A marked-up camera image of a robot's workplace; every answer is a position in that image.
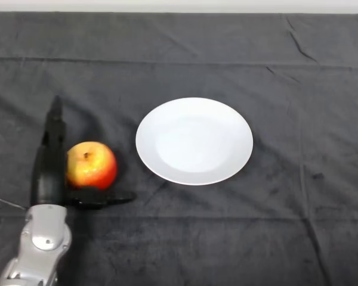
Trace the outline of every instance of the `gray cloth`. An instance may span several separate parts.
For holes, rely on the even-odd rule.
[[[101,141],[137,201],[69,212],[62,285],[358,286],[358,15],[0,13],[0,197],[27,205],[45,112]],[[142,118],[213,98],[254,135],[210,186],[149,171]],[[0,272],[24,213],[0,204]]]

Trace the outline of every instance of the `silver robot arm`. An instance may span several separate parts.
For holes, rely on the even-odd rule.
[[[29,209],[18,256],[5,267],[0,286],[56,284],[57,265],[72,241],[65,217],[66,208],[55,204],[39,204]]]

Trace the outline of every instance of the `red apple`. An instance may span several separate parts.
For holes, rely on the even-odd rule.
[[[118,172],[111,149],[99,142],[82,142],[67,152],[67,179],[75,187],[108,188]]]

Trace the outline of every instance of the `white plate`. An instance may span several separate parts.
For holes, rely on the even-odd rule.
[[[135,142],[152,172],[184,185],[213,184],[233,176],[253,149],[245,119],[206,98],[182,98],[156,107],[142,120]]]

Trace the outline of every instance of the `white wall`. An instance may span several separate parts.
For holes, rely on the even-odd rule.
[[[0,11],[358,13],[358,0],[0,0]]]

